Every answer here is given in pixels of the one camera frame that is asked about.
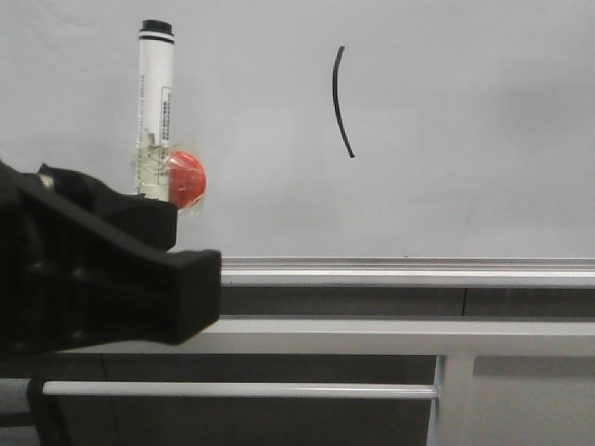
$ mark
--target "white marker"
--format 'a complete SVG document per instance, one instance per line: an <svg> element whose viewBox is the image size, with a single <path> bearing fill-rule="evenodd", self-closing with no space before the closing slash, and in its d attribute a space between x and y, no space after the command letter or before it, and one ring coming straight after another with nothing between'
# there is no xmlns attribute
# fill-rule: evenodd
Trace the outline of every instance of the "white marker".
<svg viewBox="0 0 595 446"><path fill-rule="evenodd" d="M166 169L174 66L174 34L169 23L144 20L139 31L139 134L136 189L167 201Z"/></svg>

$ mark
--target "drawn line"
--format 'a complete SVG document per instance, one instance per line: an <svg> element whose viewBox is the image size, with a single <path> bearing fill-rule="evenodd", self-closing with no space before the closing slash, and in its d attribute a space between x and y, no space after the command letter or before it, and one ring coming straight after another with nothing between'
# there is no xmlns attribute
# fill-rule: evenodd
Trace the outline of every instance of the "drawn line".
<svg viewBox="0 0 595 446"><path fill-rule="evenodd" d="M337 57L335 58L335 66L333 67L333 105L335 106L335 116L337 117L338 129L341 132L341 137L343 138L345 147L347 147L347 152L350 155L350 158L355 158L353 150L351 149L350 141L347 138L347 133L345 133L343 118L341 118L341 109L338 106L338 66L341 63L343 51L345 51L345 47L340 46L337 51Z"/></svg>

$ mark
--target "orange ball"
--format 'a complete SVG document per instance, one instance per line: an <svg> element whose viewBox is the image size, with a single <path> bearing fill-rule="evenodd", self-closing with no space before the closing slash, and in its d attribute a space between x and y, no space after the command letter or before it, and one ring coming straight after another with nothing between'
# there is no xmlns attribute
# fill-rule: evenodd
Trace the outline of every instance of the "orange ball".
<svg viewBox="0 0 595 446"><path fill-rule="evenodd" d="M206 190L202 163L186 151L172 151L168 167L169 201L178 209L185 209L200 200Z"/></svg>

